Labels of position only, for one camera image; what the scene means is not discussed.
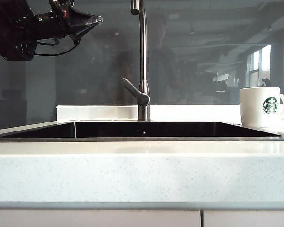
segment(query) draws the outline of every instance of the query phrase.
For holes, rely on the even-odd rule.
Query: robotic arm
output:
[[[57,45],[58,39],[67,35],[76,47],[89,30],[103,22],[101,16],[76,11],[73,8],[74,0],[49,0],[49,4],[52,8],[50,12],[34,15],[26,0],[0,0],[2,57],[8,61],[32,60],[34,55],[38,55],[35,54],[38,44]],[[55,43],[38,42],[40,39],[50,38]]]

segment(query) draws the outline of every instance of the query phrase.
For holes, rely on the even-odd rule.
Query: cable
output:
[[[37,55],[37,56],[60,56],[60,55],[63,55],[65,53],[68,53],[68,52],[72,51],[73,49],[75,49],[79,45],[80,42],[81,42],[81,40],[77,41],[77,43],[71,49],[69,49],[68,51],[62,52],[62,53],[57,53],[57,54],[35,53],[34,55]]]

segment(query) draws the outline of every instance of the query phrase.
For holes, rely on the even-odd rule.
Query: ceiling light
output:
[[[190,28],[189,33],[190,33],[191,35],[195,33],[195,30],[194,30],[193,27]]]

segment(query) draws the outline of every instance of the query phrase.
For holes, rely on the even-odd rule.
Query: faucet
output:
[[[150,121],[150,97],[147,83],[148,74],[148,47],[146,31],[146,14],[143,0],[132,0],[131,13],[139,15],[140,24],[140,85],[137,90],[132,83],[122,78],[123,86],[137,99],[138,103],[138,121]]]

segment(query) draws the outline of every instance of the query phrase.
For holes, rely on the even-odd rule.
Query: sink rim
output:
[[[92,121],[92,122],[111,122],[111,121]],[[130,122],[136,121],[112,121],[112,122]],[[76,124],[77,122],[57,122],[52,125],[41,126],[31,129],[25,129],[14,132],[7,132],[0,134],[0,143],[6,142],[112,142],[112,141],[284,141],[284,133],[276,132],[264,128],[249,127],[229,122],[222,121],[151,121],[151,122],[219,122],[236,127],[242,127],[261,132],[271,133],[278,136],[263,136],[263,137],[88,137],[88,138],[1,138],[16,133],[34,131],[43,128],[55,127],[64,124]]]

